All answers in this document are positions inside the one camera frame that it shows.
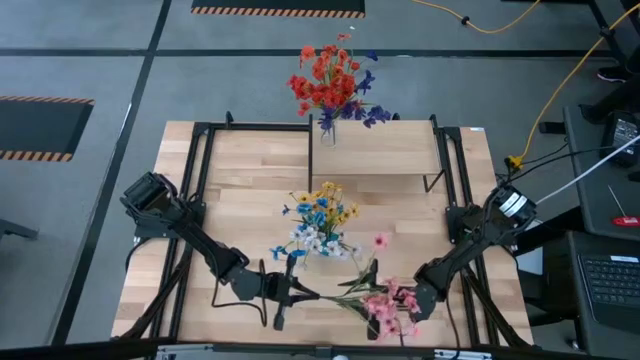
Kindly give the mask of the blue artificial flower bunch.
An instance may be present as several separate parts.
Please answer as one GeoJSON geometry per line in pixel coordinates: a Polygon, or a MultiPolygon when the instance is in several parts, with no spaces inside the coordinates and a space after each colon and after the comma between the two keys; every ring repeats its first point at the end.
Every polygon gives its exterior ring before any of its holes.
{"type": "Polygon", "coordinates": [[[351,212],[340,200],[300,195],[294,208],[287,205],[283,207],[284,216],[292,212],[298,218],[294,220],[295,227],[289,233],[289,241],[269,249],[274,260],[286,256],[305,258],[309,255],[347,258],[352,254],[341,230],[351,212]]]}

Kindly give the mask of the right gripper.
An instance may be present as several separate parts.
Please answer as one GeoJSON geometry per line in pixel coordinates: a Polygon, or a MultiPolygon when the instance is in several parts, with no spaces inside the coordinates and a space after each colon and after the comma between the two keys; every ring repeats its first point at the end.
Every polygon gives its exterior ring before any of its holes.
{"type": "Polygon", "coordinates": [[[367,274],[340,284],[349,289],[368,286],[366,320],[371,338],[382,340],[397,337],[403,341],[407,336],[417,336],[419,328],[415,317],[422,314],[417,290],[401,286],[396,278],[387,278],[379,283],[377,275],[378,261],[373,259],[367,274]]]}

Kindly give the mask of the person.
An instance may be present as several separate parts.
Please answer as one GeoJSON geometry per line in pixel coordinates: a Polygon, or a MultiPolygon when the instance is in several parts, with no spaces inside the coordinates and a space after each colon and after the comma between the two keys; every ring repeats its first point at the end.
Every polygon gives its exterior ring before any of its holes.
{"type": "Polygon", "coordinates": [[[620,65],[598,70],[599,79],[619,83],[611,93],[593,105],[581,105],[583,118],[593,124],[603,123],[615,110],[640,113],[640,45],[620,65]]]}

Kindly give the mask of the black mat with hazard stripes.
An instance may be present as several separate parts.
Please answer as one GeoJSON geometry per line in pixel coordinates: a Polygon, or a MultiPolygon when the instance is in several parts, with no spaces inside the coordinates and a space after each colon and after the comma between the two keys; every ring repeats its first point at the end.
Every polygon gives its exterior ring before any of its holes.
{"type": "Polygon", "coordinates": [[[364,18],[365,0],[192,0],[191,13],[305,18],[364,18]]]}
{"type": "Polygon", "coordinates": [[[0,96],[0,160],[70,162],[94,106],[89,98],[0,96]]]}

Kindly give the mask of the black keyboard tray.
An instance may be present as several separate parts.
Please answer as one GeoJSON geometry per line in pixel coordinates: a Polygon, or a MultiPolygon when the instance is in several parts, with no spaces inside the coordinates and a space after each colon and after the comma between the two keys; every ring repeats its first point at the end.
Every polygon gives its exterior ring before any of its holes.
{"type": "Polygon", "coordinates": [[[591,356],[640,360],[640,334],[602,325],[592,317],[578,259],[579,255],[640,257],[640,242],[580,232],[570,232],[567,240],[578,307],[580,346],[591,356]]]}

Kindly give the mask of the wooden shelf with black legs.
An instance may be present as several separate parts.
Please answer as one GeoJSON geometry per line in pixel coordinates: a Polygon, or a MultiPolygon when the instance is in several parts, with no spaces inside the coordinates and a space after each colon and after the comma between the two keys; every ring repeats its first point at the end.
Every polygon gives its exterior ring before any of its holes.
{"type": "Polygon", "coordinates": [[[336,146],[327,147],[320,126],[310,128],[310,190],[331,181],[348,193],[419,194],[444,179],[430,120],[391,120],[372,128],[338,120],[336,135],[336,146]]]}

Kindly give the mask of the pink artificial flower bunch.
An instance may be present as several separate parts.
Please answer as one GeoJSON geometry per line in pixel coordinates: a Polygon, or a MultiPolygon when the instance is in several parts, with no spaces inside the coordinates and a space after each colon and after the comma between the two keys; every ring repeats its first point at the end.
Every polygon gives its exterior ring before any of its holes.
{"type": "Polygon", "coordinates": [[[326,296],[325,299],[362,319],[374,340],[397,337],[404,344],[406,337],[418,334],[415,316],[421,315],[422,309],[414,288],[401,286],[394,277],[378,281],[376,255],[388,245],[387,234],[376,235],[366,266],[354,280],[341,284],[341,287],[346,287],[344,293],[326,296]]]}

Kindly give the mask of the red-handled screwdriver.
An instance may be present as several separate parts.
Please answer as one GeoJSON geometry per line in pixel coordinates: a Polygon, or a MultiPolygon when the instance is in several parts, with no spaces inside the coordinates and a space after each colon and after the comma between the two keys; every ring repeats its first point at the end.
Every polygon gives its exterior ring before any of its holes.
{"type": "Polygon", "coordinates": [[[620,215],[612,219],[612,224],[618,227],[640,227],[640,216],[630,216],[624,211],[613,188],[608,186],[609,192],[620,212],[620,215]]]}

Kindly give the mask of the black furniture leg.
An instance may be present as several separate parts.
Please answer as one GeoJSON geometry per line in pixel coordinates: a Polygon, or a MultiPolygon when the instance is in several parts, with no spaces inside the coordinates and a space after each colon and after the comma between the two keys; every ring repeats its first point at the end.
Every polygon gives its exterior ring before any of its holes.
{"type": "Polygon", "coordinates": [[[0,240],[5,235],[16,235],[25,239],[35,239],[38,235],[38,231],[0,219],[0,240]]]}

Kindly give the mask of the black handheld device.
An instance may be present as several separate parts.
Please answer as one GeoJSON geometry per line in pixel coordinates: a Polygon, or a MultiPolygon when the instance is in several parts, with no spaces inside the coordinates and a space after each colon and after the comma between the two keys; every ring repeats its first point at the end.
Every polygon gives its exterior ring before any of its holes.
{"type": "MultiPolygon", "coordinates": [[[[640,120],[632,113],[613,111],[606,119],[600,157],[605,158],[640,134],[640,120]]],[[[609,159],[623,168],[631,168],[640,160],[640,150],[628,146],[609,159]]]]}

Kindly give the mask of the yellow artificial flower bunch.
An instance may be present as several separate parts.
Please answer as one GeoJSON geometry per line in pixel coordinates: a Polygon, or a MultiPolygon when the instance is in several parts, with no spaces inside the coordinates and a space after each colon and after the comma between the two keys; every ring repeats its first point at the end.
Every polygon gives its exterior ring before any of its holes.
{"type": "Polygon", "coordinates": [[[333,229],[360,215],[359,205],[346,203],[343,187],[334,182],[325,181],[319,190],[291,192],[289,196],[293,204],[284,204],[281,213],[297,215],[301,224],[333,229]]]}

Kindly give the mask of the red artificial flower bunch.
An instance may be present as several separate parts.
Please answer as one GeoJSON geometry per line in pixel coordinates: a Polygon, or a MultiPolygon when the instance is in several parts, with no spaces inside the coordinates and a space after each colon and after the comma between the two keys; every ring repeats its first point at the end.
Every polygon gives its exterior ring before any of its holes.
{"type": "Polygon", "coordinates": [[[356,94],[355,79],[352,75],[341,75],[328,83],[313,83],[304,76],[292,75],[286,85],[299,101],[299,116],[306,115],[312,108],[336,112],[356,94]]]}

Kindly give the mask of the black desk leg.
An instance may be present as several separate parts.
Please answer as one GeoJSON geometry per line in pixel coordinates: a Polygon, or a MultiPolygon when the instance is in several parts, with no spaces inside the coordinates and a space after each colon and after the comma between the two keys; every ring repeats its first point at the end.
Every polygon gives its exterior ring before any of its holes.
{"type": "Polygon", "coordinates": [[[585,3],[589,6],[600,29],[600,35],[604,38],[606,44],[608,45],[612,57],[618,63],[623,64],[626,61],[626,56],[623,54],[617,40],[615,39],[615,31],[609,29],[609,24],[605,20],[605,17],[595,0],[585,0],[585,3]]]}

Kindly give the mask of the black keyboard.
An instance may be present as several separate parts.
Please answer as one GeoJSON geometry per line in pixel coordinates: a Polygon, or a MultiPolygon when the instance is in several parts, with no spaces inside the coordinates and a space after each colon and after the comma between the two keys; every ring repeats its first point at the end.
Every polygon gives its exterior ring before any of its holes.
{"type": "Polygon", "coordinates": [[[640,257],[579,255],[578,259],[594,320],[640,334],[640,257]]]}

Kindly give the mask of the clear glass vase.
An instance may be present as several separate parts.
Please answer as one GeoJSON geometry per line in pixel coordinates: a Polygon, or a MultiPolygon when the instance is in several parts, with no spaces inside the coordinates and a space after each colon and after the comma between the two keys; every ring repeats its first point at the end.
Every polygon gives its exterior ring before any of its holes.
{"type": "Polygon", "coordinates": [[[327,147],[335,147],[337,142],[336,135],[336,120],[335,119],[325,119],[321,120],[319,123],[321,136],[320,142],[322,145],[327,147]]]}

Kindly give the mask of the teal glass vase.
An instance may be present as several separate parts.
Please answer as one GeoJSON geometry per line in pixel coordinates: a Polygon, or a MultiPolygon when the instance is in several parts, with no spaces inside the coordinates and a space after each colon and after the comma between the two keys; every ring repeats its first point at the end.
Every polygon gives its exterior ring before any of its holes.
{"type": "Polygon", "coordinates": [[[338,233],[331,232],[323,242],[321,253],[325,256],[339,257],[343,253],[341,238],[338,233]]]}

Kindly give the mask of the silver aluminium profile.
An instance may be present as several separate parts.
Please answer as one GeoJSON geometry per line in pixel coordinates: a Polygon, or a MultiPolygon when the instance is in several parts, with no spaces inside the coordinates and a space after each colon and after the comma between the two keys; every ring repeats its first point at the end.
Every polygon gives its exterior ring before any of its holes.
{"type": "Polygon", "coordinates": [[[493,360],[486,352],[435,349],[434,360],[493,360]]]}
{"type": "Polygon", "coordinates": [[[157,348],[153,360],[185,360],[187,357],[211,354],[212,344],[174,344],[162,345],[157,348]]]}

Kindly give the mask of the purple artificial flower bunch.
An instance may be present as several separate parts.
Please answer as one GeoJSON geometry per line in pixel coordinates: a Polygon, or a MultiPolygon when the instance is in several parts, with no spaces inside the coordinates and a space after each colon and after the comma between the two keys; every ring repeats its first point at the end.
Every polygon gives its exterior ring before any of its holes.
{"type": "Polygon", "coordinates": [[[314,104],[322,110],[318,121],[320,128],[328,132],[335,127],[337,119],[357,120],[367,128],[377,122],[391,120],[392,114],[389,111],[363,100],[375,80],[371,71],[366,69],[364,77],[356,83],[355,73],[361,69],[362,63],[348,58],[343,49],[339,50],[339,55],[339,62],[328,67],[331,81],[317,85],[313,92],[314,104]]]}

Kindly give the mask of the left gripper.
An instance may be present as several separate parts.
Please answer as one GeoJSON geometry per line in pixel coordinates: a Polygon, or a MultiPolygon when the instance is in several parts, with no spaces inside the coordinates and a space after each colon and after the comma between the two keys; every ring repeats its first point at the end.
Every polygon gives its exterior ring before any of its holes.
{"type": "MultiPolygon", "coordinates": [[[[272,327],[276,331],[282,331],[284,328],[284,309],[291,304],[289,291],[293,286],[294,277],[293,269],[296,265],[296,258],[289,254],[286,259],[285,272],[267,273],[265,263],[260,261],[260,320],[263,327],[267,326],[267,305],[266,301],[272,301],[277,304],[276,313],[273,318],[272,327]]],[[[294,304],[304,301],[316,301],[320,299],[318,293],[302,285],[298,280],[294,282],[294,289],[305,295],[294,295],[294,304]]]]}

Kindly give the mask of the dark grey desk top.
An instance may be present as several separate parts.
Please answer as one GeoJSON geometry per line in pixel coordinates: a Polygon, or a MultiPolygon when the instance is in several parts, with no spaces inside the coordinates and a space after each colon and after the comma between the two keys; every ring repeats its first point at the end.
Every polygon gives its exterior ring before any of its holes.
{"type": "MultiPolygon", "coordinates": [[[[569,148],[576,152],[572,165],[576,177],[601,160],[600,147],[604,124],[585,120],[578,106],[565,107],[564,122],[569,148]]],[[[640,226],[620,227],[613,219],[622,216],[618,205],[628,216],[640,217],[640,180],[631,181],[629,175],[640,175],[640,160],[630,168],[623,168],[608,160],[576,183],[584,227],[587,232],[607,237],[640,241],[640,226]]]]}

